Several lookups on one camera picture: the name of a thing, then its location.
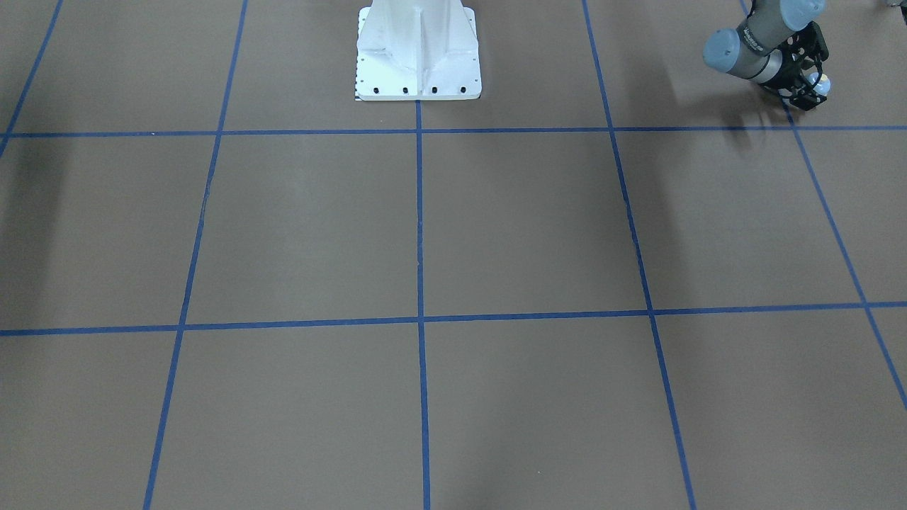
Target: light blue cap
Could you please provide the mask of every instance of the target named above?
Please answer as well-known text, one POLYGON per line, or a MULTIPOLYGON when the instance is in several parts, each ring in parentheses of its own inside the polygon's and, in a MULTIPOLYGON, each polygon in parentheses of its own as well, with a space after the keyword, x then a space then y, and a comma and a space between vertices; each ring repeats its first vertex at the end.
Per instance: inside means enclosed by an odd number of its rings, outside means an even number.
POLYGON ((825 10, 825 0, 781 0, 781 17, 787 28, 799 32, 825 10))
POLYGON ((740 36, 732 28, 722 28, 712 34, 702 50, 702 60, 706 65, 720 73, 727 73, 734 68, 740 56, 740 36))

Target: white pedestal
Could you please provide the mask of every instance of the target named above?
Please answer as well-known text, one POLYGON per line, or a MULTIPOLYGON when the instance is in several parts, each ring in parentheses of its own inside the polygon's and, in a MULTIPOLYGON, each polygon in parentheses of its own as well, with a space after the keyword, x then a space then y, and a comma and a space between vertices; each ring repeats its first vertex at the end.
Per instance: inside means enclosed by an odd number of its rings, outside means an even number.
POLYGON ((482 93, 475 12, 460 0, 373 0, 359 12, 356 99, 450 101, 482 93))

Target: gray floor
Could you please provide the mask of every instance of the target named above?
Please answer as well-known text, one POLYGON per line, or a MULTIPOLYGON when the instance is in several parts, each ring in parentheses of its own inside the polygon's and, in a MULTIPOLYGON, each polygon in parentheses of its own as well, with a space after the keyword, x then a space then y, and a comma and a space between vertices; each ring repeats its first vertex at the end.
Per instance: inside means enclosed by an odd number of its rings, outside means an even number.
POLYGON ((903 508, 899 13, 789 118, 736 0, 470 0, 421 105, 365 3, 0 3, 0 508, 903 508))

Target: grid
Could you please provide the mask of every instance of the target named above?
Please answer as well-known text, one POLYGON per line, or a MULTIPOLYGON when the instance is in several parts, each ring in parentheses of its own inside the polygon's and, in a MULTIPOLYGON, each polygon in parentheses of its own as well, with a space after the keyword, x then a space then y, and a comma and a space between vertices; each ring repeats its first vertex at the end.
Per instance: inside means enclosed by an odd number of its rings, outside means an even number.
MULTIPOLYGON (((892 383, 896 387, 904 407, 907 408, 907 394, 905 394, 903 383, 892 362, 885 340, 878 325, 876 324, 873 312, 877 309, 907 309, 907 299, 894 301, 870 301, 866 298, 861 285, 857 271, 848 254, 848 249, 834 214, 828 204, 823 192, 821 183, 813 168, 810 154, 806 149, 801 138, 803 131, 905 131, 907 125, 849 125, 849 126, 821 126, 821 125, 798 125, 793 115, 784 106, 787 125, 776 126, 649 126, 649 127, 621 127, 615 126, 611 118, 611 109, 606 87, 606 76, 602 72, 598 46, 596 45, 595 34, 591 22, 590 10, 586 0, 581 0, 583 13, 585 15, 586 29, 588 31, 590 49, 592 53, 595 73, 598 78, 600 88, 601 103, 605 113, 607 125, 604 126, 575 126, 575 127, 551 127, 551 128, 534 128, 534 127, 515 127, 515 128, 462 128, 462 129, 439 129, 423 127, 422 105, 419 102, 414 104, 414 129, 325 129, 325 130, 226 130, 224 129, 227 111, 229 108, 230 92, 233 83, 233 75, 236 71, 237 60, 242 46, 243 28, 246 13, 249 7, 249 0, 243 0, 239 14, 238 26, 234 40, 232 57, 230 60, 229 73, 223 90, 223 100, 220 108, 218 126, 212 131, 161 131, 161 132, 16 132, 15 127, 20 113, 23 110, 25 100, 31 88, 34 77, 41 65, 44 53, 50 42, 54 28, 57 24, 63 0, 57 0, 53 16, 47 26, 46 34, 41 43, 41 47, 34 59, 31 71, 28 74, 23 90, 15 106, 12 118, 3 134, 3 140, 0 142, 0 157, 6 149, 7 144, 13 139, 41 139, 41 138, 110 138, 110 137, 185 137, 185 136, 213 136, 214 148, 210 157, 210 167, 208 170, 207 181, 205 185, 204 196, 201 202, 198 226, 194 239, 188 276, 185 283, 185 293, 182 306, 180 309, 180 319, 176 324, 146 324, 132 326, 98 326, 98 327, 81 327, 81 328, 53 328, 53 329, 3 329, 0 330, 0 337, 40 337, 53 335, 72 335, 72 334, 109 334, 109 333, 134 333, 134 332, 171 332, 175 333, 173 352, 171 358, 170 371, 167 379, 164 401, 161 407, 161 418, 158 427, 158 434, 155 441, 153 458, 149 471, 148 485, 145 493, 144 509, 151 508, 151 501, 154 493, 157 468, 161 457, 161 448, 165 438, 168 412, 173 392, 174 380, 177 376, 177 369, 180 361, 180 348, 183 334, 187 331, 202 330, 229 330, 229 329, 281 329, 281 328, 313 328, 313 327, 344 327, 359 325, 377 325, 377 324, 414 324, 418 327, 418 346, 419 346, 419 367, 420 367, 420 395, 422 409, 422 453, 423 453, 423 494, 424 508, 427 510, 431 507, 431 477, 429 472, 429 415, 428 415, 428 378, 426 373, 426 353, 425 353, 425 325, 439 322, 465 322, 465 321, 500 321, 500 320, 539 320, 539 319, 588 319, 588 318, 618 318, 618 317, 644 317, 649 320, 652 339, 655 350, 658 355, 659 371, 664 386, 665 399, 668 404, 670 421, 674 431, 678 451, 678 461, 684 478, 685 488, 688 496, 688 504, 691 509, 697 507, 694 484, 691 480, 686 454, 681 433, 681 424, 678 421, 677 411, 674 405, 674 398, 671 389, 670 377, 668 375, 668 364, 665 360, 664 352, 661 345, 661 339, 658 332, 658 318, 666 316, 679 315, 705 315, 705 314, 736 314, 736 313, 775 313, 785 311, 807 311, 807 310, 833 310, 833 309, 856 309, 862 310, 873 331, 878 347, 887 367, 891 373, 892 383), (639 244, 639 237, 634 221, 632 208, 632 199, 630 191, 624 176, 623 166, 620 158, 620 148, 617 133, 619 132, 722 132, 722 131, 778 131, 790 132, 797 143, 803 158, 803 163, 808 172, 814 190, 819 201, 822 204, 824 215, 834 234, 834 239, 843 257, 850 277, 853 281, 859 300, 855 302, 836 302, 836 303, 815 303, 815 304, 792 304, 776 306, 742 306, 742 307, 713 307, 713 308, 683 308, 683 309, 658 309, 652 304, 652 298, 649 292, 649 280, 646 274, 646 265, 642 249, 639 244), (457 133, 519 133, 519 132, 601 132, 606 133, 610 139, 610 146, 614 156, 614 162, 617 167, 620 191, 626 205, 627 222, 632 237, 632 243, 636 253, 636 259, 639 266, 639 282, 642 287, 646 307, 644 309, 614 309, 614 310, 593 310, 593 311, 575 311, 575 312, 549 312, 549 313, 507 313, 507 314, 472 314, 472 315, 428 315, 425 313, 424 299, 424 197, 423 197, 423 136, 425 134, 457 134, 457 133), (261 321, 261 322, 219 322, 219 323, 192 323, 188 321, 188 312, 195 279, 196 266, 198 263, 201 240, 205 227, 205 211, 208 198, 210 196, 210 186, 214 179, 218 164, 218 156, 221 140, 225 136, 272 136, 272 135, 344 135, 344 134, 381 134, 396 136, 411 136, 415 142, 415 162, 416 169, 416 203, 417 203, 417 314, 407 317, 375 317, 361 319, 314 319, 314 320, 283 320, 283 321, 261 321)), ((744 13, 748 11, 746 4, 740 0, 744 13)))

